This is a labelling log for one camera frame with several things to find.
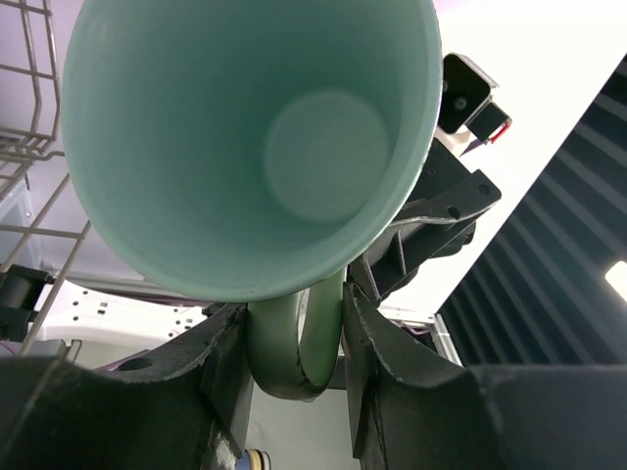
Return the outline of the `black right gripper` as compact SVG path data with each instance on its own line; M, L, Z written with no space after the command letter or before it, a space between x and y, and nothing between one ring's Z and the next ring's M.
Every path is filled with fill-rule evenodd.
M429 259L454 255L474 236L476 220L500 199L482 171L469 171L438 140L391 224L348 268L373 302L407 286Z

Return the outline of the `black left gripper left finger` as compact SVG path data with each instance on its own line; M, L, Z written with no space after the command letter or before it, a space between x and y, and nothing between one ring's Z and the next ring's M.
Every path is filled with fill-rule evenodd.
M246 309L228 305L114 371L1 362L5 469L231 469L253 391Z

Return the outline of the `green ceramic mug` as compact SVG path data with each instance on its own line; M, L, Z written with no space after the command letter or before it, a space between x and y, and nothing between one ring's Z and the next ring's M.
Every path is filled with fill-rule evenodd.
M117 256L166 290L246 305L259 387L313 400L347 267L408 199L442 87L430 1L87 1L65 155Z

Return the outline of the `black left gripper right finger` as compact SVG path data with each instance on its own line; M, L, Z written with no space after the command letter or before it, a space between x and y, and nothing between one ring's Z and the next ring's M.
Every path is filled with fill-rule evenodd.
M622 469L620 365L464 368L344 288L354 457L364 469Z

